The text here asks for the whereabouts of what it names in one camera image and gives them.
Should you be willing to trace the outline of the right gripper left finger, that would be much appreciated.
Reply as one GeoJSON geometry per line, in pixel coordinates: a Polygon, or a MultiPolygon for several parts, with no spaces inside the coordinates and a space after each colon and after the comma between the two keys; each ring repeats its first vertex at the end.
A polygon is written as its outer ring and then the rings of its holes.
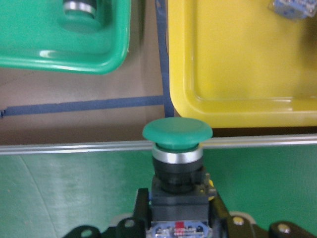
{"type": "Polygon", "coordinates": [[[146,231],[151,226],[151,211],[149,206],[149,190],[140,188],[137,190],[133,210],[133,220],[136,223],[137,234],[140,238],[146,237],[146,231]]]}

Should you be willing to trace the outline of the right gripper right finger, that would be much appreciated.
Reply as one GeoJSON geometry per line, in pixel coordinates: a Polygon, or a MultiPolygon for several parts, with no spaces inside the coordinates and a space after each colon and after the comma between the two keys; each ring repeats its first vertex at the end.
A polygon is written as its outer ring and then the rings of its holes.
{"type": "Polygon", "coordinates": [[[213,238],[228,238],[230,235],[230,214],[221,196],[217,193],[209,201],[209,226],[213,238]]]}

